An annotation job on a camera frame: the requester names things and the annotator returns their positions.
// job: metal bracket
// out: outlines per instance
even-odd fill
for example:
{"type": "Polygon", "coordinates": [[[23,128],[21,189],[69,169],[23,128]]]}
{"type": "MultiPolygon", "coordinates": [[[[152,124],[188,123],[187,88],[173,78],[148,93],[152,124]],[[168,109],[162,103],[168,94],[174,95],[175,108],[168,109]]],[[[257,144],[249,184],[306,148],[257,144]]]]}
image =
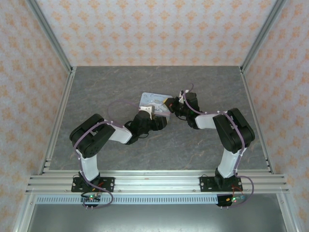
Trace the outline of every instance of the metal bracket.
{"type": "MultiPolygon", "coordinates": [[[[100,177],[99,185],[101,188],[114,192],[115,178],[114,177],[100,177]]],[[[83,179],[83,177],[74,177],[71,192],[99,192],[100,190],[93,189],[83,179]]]]}
{"type": "Polygon", "coordinates": [[[151,106],[140,106],[140,110],[146,111],[150,115],[150,119],[152,119],[152,114],[154,113],[155,107],[151,106]]]}
{"type": "Polygon", "coordinates": [[[232,191],[243,191],[241,179],[235,177],[228,181],[228,184],[223,184],[222,188],[219,188],[217,183],[215,182],[214,176],[201,176],[199,178],[199,186],[201,192],[232,192],[232,191]]]}

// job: aluminum frame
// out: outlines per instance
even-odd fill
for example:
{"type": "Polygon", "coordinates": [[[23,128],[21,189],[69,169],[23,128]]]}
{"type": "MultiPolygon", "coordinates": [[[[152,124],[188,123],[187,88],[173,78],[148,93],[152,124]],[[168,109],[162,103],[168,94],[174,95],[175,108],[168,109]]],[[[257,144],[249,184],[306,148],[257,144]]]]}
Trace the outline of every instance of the aluminum frame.
{"type": "Polygon", "coordinates": [[[25,196],[25,200],[17,216],[13,232],[28,231],[36,200],[36,194],[25,196]]]}
{"type": "Polygon", "coordinates": [[[65,111],[65,108],[66,108],[66,105],[67,105],[67,102],[68,102],[68,98],[69,98],[70,90],[71,90],[72,83],[73,83],[73,80],[74,80],[76,69],[77,69],[77,67],[73,67],[72,70],[69,72],[68,77],[67,77],[67,82],[66,82],[66,84],[63,88],[61,102],[59,104],[57,116],[55,118],[54,125],[53,125],[53,131],[50,135],[48,147],[47,147],[47,150],[45,152],[45,159],[42,161],[42,163],[40,165],[39,174],[43,173],[43,169],[45,168],[45,165],[50,164],[47,161],[50,162],[51,158],[53,156],[54,149],[55,149],[55,146],[56,146],[57,137],[58,137],[58,134],[59,134],[59,131],[60,131],[62,118],[64,116],[64,111],[65,111]]]}
{"type": "MultiPolygon", "coordinates": [[[[192,195],[119,195],[114,194],[113,204],[217,204],[218,197],[216,194],[192,195]]],[[[88,200],[88,203],[106,204],[110,202],[109,194],[100,196],[100,202],[88,200]]],[[[81,205],[83,197],[80,195],[38,195],[36,204],[77,204],[81,205]]]]}
{"type": "Polygon", "coordinates": [[[277,194],[280,210],[284,220],[285,227],[288,232],[302,232],[291,194],[277,194]]]}
{"type": "MultiPolygon", "coordinates": [[[[76,171],[48,171],[30,177],[26,194],[79,194],[72,193],[72,177],[76,171]]],[[[188,171],[100,171],[101,176],[116,178],[114,194],[205,194],[200,191],[199,177],[214,175],[214,170],[188,171]]],[[[284,175],[267,170],[239,170],[239,175],[249,176],[254,182],[255,193],[289,192],[284,175]]],[[[250,193],[251,183],[242,178],[244,192],[250,193]]],[[[224,194],[232,192],[207,192],[224,194]]]]}
{"type": "Polygon", "coordinates": [[[33,11],[34,15],[36,16],[37,20],[39,21],[39,24],[41,25],[43,31],[45,32],[49,42],[53,46],[55,52],[60,58],[60,61],[64,68],[70,72],[72,70],[72,66],[64,53],[57,37],[55,36],[51,26],[49,25],[46,17],[44,16],[40,6],[38,5],[36,0],[26,0],[29,8],[33,11]]]}
{"type": "Polygon", "coordinates": [[[264,25],[262,26],[260,32],[258,33],[252,47],[250,48],[242,66],[241,70],[246,72],[247,68],[249,67],[251,61],[255,57],[257,51],[259,50],[261,44],[263,43],[264,39],[266,38],[269,30],[271,29],[272,25],[275,23],[278,15],[281,12],[282,7],[284,6],[286,0],[277,0],[275,5],[273,6],[272,10],[270,11],[269,16],[267,17],[264,25]]]}
{"type": "Polygon", "coordinates": [[[271,156],[269,155],[269,148],[267,147],[267,145],[265,143],[264,134],[261,130],[259,120],[257,119],[256,110],[255,110],[255,107],[254,107],[254,104],[253,104],[253,101],[252,101],[252,98],[251,98],[251,95],[250,95],[250,92],[249,92],[249,88],[248,88],[248,84],[247,84],[247,81],[246,81],[245,74],[241,70],[241,67],[239,68],[239,70],[240,70],[240,75],[241,75],[241,78],[242,78],[242,81],[243,81],[243,84],[244,84],[244,87],[245,87],[245,90],[246,90],[246,93],[247,93],[249,105],[250,105],[250,108],[251,108],[251,111],[252,111],[252,114],[253,114],[253,119],[254,119],[254,122],[255,122],[255,125],[256,125],[257,133],[258,133],[260,141],[261,141],[261,146],[262,146],[262,150],[263,150],[267,165],[268,165],[270,171],[274,174],[275,173],[275,170],[274,170],[275,166],[273,164],[271,156]]]}

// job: red wire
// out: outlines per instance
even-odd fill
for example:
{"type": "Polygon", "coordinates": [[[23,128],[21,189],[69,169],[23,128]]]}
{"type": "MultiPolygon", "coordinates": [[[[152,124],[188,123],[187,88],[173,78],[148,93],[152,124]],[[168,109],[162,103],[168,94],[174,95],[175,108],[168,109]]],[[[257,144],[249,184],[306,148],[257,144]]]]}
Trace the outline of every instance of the red wire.
{"type": "Polygon", "coordinates": [[[101,187],[104,184],[104,182],[101,182],[100,184],[98,184],[98,187],[101,187]]]}
{"type": "Polygon", "coordinates": [[[234,190],[233,190],[233,195],[234,195],[235,189],[238,189],[238,190],[241,192],[241,194],[243,195],[243,192],[242,192],[242,190],[241,190],[240,188],[238,188],[238,187],[236,187],[236,186],[234,186],[234,185],[232,185],[232,187],[234,188],[234,190]]]}

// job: wire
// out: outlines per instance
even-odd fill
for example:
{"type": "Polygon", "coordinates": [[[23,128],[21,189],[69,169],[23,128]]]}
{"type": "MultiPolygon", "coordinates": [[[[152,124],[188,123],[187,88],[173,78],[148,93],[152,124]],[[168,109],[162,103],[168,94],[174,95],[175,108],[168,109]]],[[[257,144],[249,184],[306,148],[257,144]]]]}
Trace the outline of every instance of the wire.
{"type": "Polygon", "coordinates": [[[196,111],[195,109],[193,109],[189,103],[187,102],[187,98],[185,97],[185,92],[183,93],[183,99],[184,99],[184,102],[186,103],[186,105],[189,107],[190,110],[192,110],[194,113],[197,113],[199,115],[205,115],[206,113],[203,113],[203,112],[200,112],[200,111],[196,111]]]}
{"type": "Polygon", "coordinates": [[[177,116],[177,118],[182,120],[182,121],[186,121],[187,120],[187,119],[180,118],[179,116],[177,116]]]}
{"type": "Polygon", "coordinates": [[[192,85],[191,89],[189,90],[189,92],[191,92],[194,88],[194,84],[193,83],[190,83],[192,85]]]}
{"type": "MultiPolygon", "coordinates": [[[[83,140],[92,130],[94,130],[95,128],[97,128],[97,127],[99,127],[99,126],[101,126],[101,125],[103,125],[103,124],[106,124],[106,123],[110,123],[110,122],[109,122],[109,121],[103,121],[103,122],[99,122],[99,123],[97,123],[96,125],[92,126],[89,130],[87,130],[87,131],[77,140],[77,142],[75,143],[75,145],[74,145],[74,147],[73,147],[73,148],[74,148],[74,152],[76,153],[76,155],[77,155],[77,157],[78,157],[78,160],[79,160],[80,173],[81,173],[82,177],[84,178],[85,182],[86,182],[87,184],[89,184],[90,186],[96,188],[96,189],[99,189],[99,190],[101,190],[101,191],[103,191],[103,192],[108,193],[108,194],[111,196],[110,202],[108,202],[107,204],[104,204],[104,205],[100,205],[100,206],[94,207],[94,208],[91,207],[92,209],[100,209],[100,208],[104,208],[104,207],[106,207],[106,206],[109,206],[109,205],[114,201],[114,196],[113,196],[112,193],[109,192],[108,190],[103,189],[103,188],[101,188],[101,187],[99,187],[99,186],[96,186],[96,185],[92,184],[89,180],[87,180],[87,178],[86,178],[85,175],[84,175],[84,170],[83,170],[83,166],[82,166],[82,158],[81,158],[81,156],[77,153],[76,148],[77,148],[78,144],[81,142],[81,140],[83,140]]],[[[88,206],[86,206],[84,202],[85,202],[85,200],[83,201],[83,206],[87,209],[88,206]]]]}
{"type": "Polygon", "coordinates": [[[145,139],[145,138],[148,137],[148,135],[149,135],[149,133],[147,133],[146,137],[139,137],[139,138],[140,138],[140,139],[145,139]]]}
{"type": "Polygon", "coordinates": [[[238,189],[241,192],[241,194],[244,195],[242,190],[240,188],[238,188],[237,186],[232,185],[232,188],[234,188],[234,191],[235,191],[235,189],[238,189]]]}
{"type": "Polygon", "coordinates": [[[117,99],[117,100],[111,102],[111,103],[107,106],[107,115],[108,115],[108,117],[110,118],[110,120],[112,121],[112,124],[119,127],[119,126],[122,126],[122,125],[121,125],[119,122],[117,122],[116,120],[114,120],[114,119],[111,117],[111,114],[110,114],[110,107],[111,107],[111,105],[115,104],[116,102],[124,102],[124,103],[126,103],[126,104],[129,104],[129,105],[134,106],[134,107],[137,108],[137,109],[140,109],[140,107],[137,106],[136,104],[134,104],[134,103],[132,103],[132,102],[130,102],[130,101],[124,100],[124,99],[117,99]]]}
{"type": "Polygon", "coordinates": [[[234,170],[233,170],[233,174],[234,174],[234,176],[237,177],[237,178],[246,178],[246,179],[248,179],[248,180],[250,181],[250,183],[251,183],[251,186],[252,186],[251,194],[249,195],[249,197],[248,197],[245,201],[241,202],[240,204],[232,205],[232,206],[229,207],[229,208],[235,208],[235,207],[238,207],[238,206],[240,206],[240,205],[243,205],[243,204],[245,204],[245,203],[247,203],[247,202],[249,201],[249,199],[252,197],[252,195],[253,195],[253,193],[254,193],[254,183],[253,183],[253,181],[251,180],[251,178],[248,177],[248,176],[245,176],[245,175],[237,175],[236,171],[237,171],[237,169],[238,169],[238,165],[239,165],[239,163],[240,163],[242,153],[243,153],[243,151],[245,150],[245,141],[244,141],[244,139],[243,139],[243,137],[242,137],[242,135],[241,135],[239,129],[237,128],[236,124],[235,124],[234,121],[231,119],[231,117],[230,117],[226,112],[219,112],[219,113],[221,113],[221,114],[223,114],[223,115],[225,115],[225,116],[227,117],[227,119],[231,122],[231,124],[233,125],[233,127],[234,127],[236,133],[238,134],[238,136],[239,136],[239,138],[240,138],[240,140],[241,140],[241,146],[242,146],[242,148],[241,148],[241,151],[239,152],[239,156],[238,156],[237,161],[236,161],[236,163],[235,163],[234,170]]]}

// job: gray floor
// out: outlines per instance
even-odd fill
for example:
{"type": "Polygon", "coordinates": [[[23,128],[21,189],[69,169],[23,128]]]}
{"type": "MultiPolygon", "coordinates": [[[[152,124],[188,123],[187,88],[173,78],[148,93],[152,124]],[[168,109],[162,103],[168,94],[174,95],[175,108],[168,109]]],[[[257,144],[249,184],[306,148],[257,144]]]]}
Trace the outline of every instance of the gray floor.
{"type": "Polygon", "coordinates": [[[216,205],[36,205],[28,232],[286,232],[275,194],[240,207],[216,205]]]}
{"type": "MultiPolygon", "coordinates": [[[[240,169],[266,169],[261,143],[245,88],[236,66],[139,66],[78,67],[64,113],[50,169],[75,170],[69,134],[95,113],[107,117],[107,106],[116,99],[137,105],[143,92],[177,96],[195,84],[201,110],[213,112],[239,108],[255,132],[255,141],[244,153],[240,169]]],[[[115,104],[111,115],[117,121],[132,120],[137,110],[115,104]]],[[[152,131],[132,145],[109,141],[98,154],[101,170],[193,170],[215,169],[223,147],[216,130],[194,130],[185,121],[171,117],[162,131],[152,131]]]]}

